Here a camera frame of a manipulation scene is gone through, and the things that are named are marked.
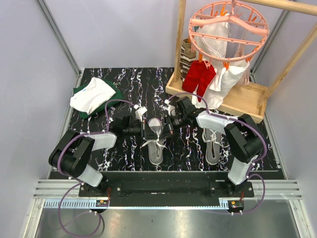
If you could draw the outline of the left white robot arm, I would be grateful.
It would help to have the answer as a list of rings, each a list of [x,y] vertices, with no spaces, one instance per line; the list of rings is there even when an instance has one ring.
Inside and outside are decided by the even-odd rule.
[[[112,148],[119,136],[140,136],[143,146],[154,148],[151,156],[160,152],[159,141],[162,123],[158,118],[136,119],[131,116],[115,117],[109,132],[80,133],[69,129],[49,156],[49,164],[61,174],[72,177],[81,183],[90,185],[95,196],[106,193],[107,184],[102,181],[103,175],[89,165],[91,152]]]

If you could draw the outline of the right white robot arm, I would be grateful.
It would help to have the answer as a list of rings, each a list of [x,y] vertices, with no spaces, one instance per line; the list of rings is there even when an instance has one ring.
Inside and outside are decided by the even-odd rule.
[[[174,109],[170,100],[164,102],[168,115],[165,116],[162,135],[171,136],[177,129],[187,125],[225,135],[234,159],[223,188],[229,196],[237,196],[249,178],[252,164],[267,154],[265,139],[252,117],[248,114],[230,117],[213,113],[208,105],[196,108],[189,97],[178,99]]]

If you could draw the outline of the white shoelace of sneaker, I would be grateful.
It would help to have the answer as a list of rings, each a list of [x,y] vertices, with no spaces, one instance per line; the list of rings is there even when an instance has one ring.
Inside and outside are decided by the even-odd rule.
[[[161,136],[161,133],[162,131],[161,130],[157,130],[157,131],[154,131],[157,135],[158,135],[158,139],[157,140],[144,140],[143,144],[140,146],[140,148],[143,148],[143,147],[148,147],[148,149],[154,149],[156,150],[157,148],[158,149],[163,149],[165,148],[166,146],[163,144],[163,142],[161,141],[160,139],[160,136]]]

